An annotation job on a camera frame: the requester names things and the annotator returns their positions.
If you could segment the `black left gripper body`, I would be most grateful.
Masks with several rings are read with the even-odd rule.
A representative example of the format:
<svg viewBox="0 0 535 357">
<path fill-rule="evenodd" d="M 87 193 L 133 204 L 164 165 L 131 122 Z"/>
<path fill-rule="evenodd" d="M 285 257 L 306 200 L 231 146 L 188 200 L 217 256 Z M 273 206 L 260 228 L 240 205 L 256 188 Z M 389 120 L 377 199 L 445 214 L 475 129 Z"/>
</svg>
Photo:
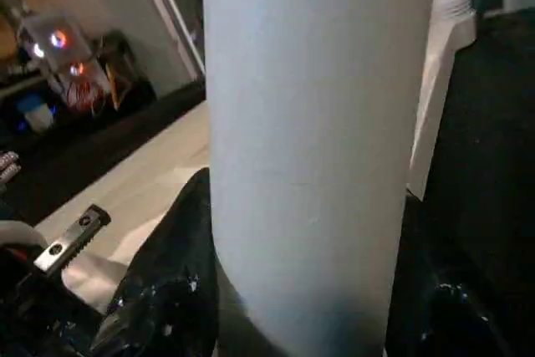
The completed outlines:
<svg viewBox="0 0 535 357">
<path fill-rule="evenodd" d="M 88 356 L 101 313 L 68 290 L 62 273 L 110 215 L 92 205 L 46 242 L 24 222 L 1 223 L 1 354 Z"/>
</svg>

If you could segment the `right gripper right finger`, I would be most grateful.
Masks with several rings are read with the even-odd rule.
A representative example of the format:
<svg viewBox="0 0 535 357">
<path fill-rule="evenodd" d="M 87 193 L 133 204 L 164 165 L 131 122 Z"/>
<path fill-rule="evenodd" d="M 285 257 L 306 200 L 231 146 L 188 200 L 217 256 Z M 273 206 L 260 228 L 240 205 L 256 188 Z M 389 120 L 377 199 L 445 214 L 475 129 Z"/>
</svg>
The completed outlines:
<svg viewBox="0 0 535 357">
<path fill-rule="evenodd" d="M 507 318 L 489 284 L 462 250 L 439 241 L 411 192 L 405 194 L 385 355 L 512 355 Z"/>
</svg>

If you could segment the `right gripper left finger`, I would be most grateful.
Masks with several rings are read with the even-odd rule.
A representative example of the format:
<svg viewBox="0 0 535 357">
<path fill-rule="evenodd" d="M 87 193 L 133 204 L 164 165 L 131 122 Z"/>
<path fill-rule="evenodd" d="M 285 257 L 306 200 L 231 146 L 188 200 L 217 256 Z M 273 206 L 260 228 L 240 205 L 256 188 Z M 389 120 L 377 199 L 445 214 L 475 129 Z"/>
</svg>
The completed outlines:
<svg viewBox="0 0 535 357">
<path fill-rule="evenodd" d="M 92 356 L 210 356 L 219 329 L 210 173 L 204 167 L 132 259 Z"/>
</svg>

